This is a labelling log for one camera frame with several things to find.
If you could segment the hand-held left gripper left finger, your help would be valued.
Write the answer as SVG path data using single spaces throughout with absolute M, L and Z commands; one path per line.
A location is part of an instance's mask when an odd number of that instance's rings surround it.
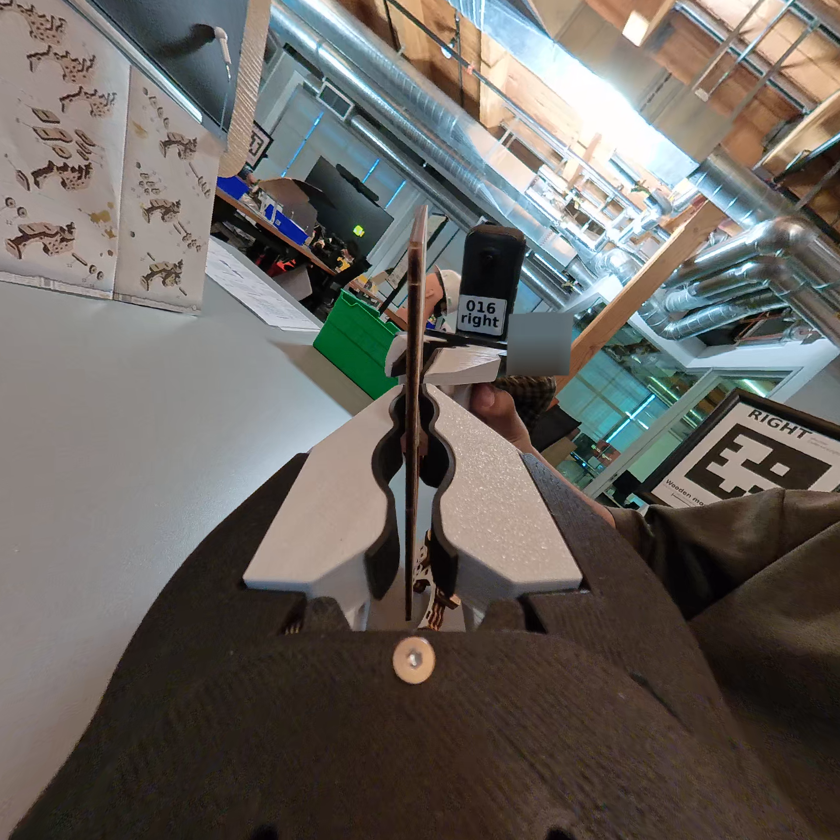
M 382 599 L 401 562 L 390 483 L 403 467 L 403 387 L 314 446 L 244 574 L 250 589 Z

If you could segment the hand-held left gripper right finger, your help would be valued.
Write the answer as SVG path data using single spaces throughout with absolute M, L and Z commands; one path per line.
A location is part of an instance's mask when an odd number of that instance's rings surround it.
M 578 590 L 583 573 L 520 452 L 435 385 L 422 419 L 438 590 L 462 601 Z

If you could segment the wooden parts sheet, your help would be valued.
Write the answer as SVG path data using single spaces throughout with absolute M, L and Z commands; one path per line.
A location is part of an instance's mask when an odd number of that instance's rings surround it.
M 416 549 L 417 499 L 421 456 L 422 428 L 419 396 L 424 368 L 424 332 L 426 316 L 427 205 L 415 213 L 407 247 L 407 319 L 406 381 L 404 384 L 404 459 L 405 459 L 405 619 L 413 619 L 413 567 Z

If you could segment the grey desk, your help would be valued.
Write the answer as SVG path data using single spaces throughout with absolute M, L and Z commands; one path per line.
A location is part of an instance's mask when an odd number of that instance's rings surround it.
M 85 731 L 162 587 L 371 399 L 211 279 L 190 316 L 2 283 L 1 831 Z

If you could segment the person's right hand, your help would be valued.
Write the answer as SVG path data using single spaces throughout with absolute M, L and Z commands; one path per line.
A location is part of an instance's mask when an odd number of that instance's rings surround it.
M 538 455 L 512 397 L 487 383 L 472 386 L 469 410 L 480 421 L 526 455 Z

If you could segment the green plastic bin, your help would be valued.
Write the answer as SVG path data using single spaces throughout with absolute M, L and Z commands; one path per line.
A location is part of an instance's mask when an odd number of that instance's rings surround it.
M 399 332 L 394 323 L 380 320 L 377 309 L 342 289 L 312 346 L 375 400 L 397 384 L 385 374 L 385 358 Z

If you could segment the white paper sheets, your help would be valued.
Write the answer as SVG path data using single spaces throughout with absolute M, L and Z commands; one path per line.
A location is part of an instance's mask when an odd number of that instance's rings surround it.
M 211 237 L 206 247 L 206 274 L 266 325 L 287 332 L 317 333 L 321 325 L 267 285 L 224 243 Z

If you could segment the black monitor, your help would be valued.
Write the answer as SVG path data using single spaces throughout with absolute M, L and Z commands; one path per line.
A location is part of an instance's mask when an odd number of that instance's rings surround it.
M 342 166 L 320 156 L 305 183 L 318 223 L 343 242 L 353 256 L 368 257 L 392 225 L 393 216 L 377 203 L 375 194 Z

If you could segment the blue storage box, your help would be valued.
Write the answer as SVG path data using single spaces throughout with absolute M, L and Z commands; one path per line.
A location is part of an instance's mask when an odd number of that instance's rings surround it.
M 278 233 L 292 239 L 297 244 L 303 244 L 312 235 L 312 231 L 298 222 L 292 215 L 291 210 L 286 213 L 279 205 L 269 203 L 261 211 L 262 217 Z

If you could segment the wooden table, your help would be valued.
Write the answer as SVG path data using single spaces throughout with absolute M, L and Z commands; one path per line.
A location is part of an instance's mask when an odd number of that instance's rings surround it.
M 270 251 L 281 257 L 284 264 L 291 261 L 295 266 L 313 266 L 329 277 L 338 274 L 336 269 L 314 255 L 307 245 L 289 236 L 296 225 L 289 223 L 286 228 L 278 228 L 262 211 L 243 203 L 245 193 L 246 183 L 237 176 L 217 178 L 213 223 L 231 228 L 241 238 L 250 237 L 253 243 L 247 249 Z

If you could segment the open cardboard box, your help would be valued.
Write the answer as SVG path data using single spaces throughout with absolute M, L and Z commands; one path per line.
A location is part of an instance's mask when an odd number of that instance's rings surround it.
M 261 179 L 257 186 L 288 217 L 316 217 L 317 210 L 311 200 L 324 198 L 323 190 L 319 187 L 287 176 Z

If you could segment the framed marker sign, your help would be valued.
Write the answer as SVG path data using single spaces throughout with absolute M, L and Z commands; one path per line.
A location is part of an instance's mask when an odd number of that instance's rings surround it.
M 650 504 L 693 508 L 763 490 L 838 485 L 837 424 L 736 388 L 636 493 Z

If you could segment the silver pipe cluster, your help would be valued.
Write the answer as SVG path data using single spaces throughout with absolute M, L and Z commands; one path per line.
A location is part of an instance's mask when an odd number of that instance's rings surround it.
M 819 192 L 766 181 L 721 146 L 689 183 L 741 231 L 681 264 L 640 308 L 646 325 L 681 341 L 783 309 L 837 347 L 838 224 L 809 207 Z

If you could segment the printed assembly instruction sheet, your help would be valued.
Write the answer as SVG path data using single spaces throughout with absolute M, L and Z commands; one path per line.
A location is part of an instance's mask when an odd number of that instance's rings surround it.
M 1 2 L 1 280 L 197 314 L 221 144 L 65 2 Z

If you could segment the dark document holder board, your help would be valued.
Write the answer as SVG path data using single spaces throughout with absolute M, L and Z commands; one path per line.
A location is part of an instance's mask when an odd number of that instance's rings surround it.
M 226 147 L 249 130 L 272 2 L 70 2 Z

